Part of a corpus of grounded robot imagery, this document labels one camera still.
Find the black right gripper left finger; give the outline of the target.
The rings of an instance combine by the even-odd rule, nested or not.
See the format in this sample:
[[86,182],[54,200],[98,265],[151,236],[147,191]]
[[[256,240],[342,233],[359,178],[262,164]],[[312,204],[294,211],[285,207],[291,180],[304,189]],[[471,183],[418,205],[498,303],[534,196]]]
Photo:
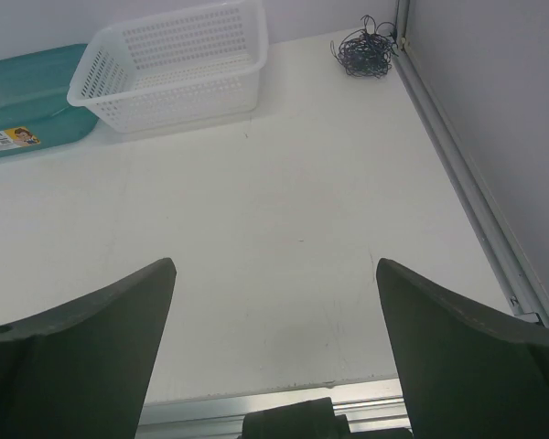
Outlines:
[[133,438],[177,279],[169,258],[0,326],[0,438]]

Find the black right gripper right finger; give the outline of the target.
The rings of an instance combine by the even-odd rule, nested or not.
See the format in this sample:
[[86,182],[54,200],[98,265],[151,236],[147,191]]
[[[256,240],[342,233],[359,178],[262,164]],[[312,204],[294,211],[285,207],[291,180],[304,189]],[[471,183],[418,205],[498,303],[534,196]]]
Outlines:
[[549,329],[381,259],[376,283],[416,438],[549,438]]

